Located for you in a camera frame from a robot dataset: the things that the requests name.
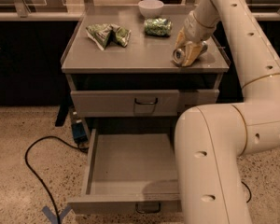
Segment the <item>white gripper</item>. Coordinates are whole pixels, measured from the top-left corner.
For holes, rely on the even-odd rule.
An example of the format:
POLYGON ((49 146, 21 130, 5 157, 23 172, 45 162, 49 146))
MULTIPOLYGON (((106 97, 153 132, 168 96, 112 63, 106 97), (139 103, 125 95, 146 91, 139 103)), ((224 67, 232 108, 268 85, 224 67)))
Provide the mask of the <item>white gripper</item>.
POLYGON ((191 41, 185 45, 185 60, 183 66, 191 66, 203 50, 203 42, 215 31, 215 26, 202 24, 191 11, 184 21, 184 29, 178 32, 175 48, 181 48, 187 40, 191 41))

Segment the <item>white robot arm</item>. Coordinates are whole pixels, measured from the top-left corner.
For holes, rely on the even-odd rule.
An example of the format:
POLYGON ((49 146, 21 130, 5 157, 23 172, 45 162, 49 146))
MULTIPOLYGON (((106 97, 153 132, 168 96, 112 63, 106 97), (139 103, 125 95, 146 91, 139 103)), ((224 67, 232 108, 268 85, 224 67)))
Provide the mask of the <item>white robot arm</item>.
POLYGON ((237 168, 241 155, 280 146, 280 58, 245 0, 201 0, 175 42, 185 67, 223 25, 244 100, 199 105, 175 126, 175 160, 185 224, 252 224, 237 168))

